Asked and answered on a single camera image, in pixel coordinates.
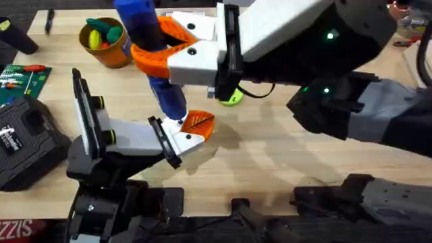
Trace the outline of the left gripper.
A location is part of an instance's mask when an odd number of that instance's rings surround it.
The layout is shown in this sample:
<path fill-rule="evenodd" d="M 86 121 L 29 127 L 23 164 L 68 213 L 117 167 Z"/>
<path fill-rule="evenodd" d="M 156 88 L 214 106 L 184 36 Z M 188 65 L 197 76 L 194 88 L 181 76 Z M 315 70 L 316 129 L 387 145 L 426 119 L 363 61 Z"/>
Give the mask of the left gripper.
<path fill-rule="evenodd" d="M 177 169 L 180 156 L 202 146 L 215 125 L 215 116 L 201 110 L 181 120 L 150 117 L 146 125 L 110 118 L 104 109 L 77 115 L 81 135 L 68 149 L 66 175 L 78 182 L 125 182 L 162 160 Z"/>

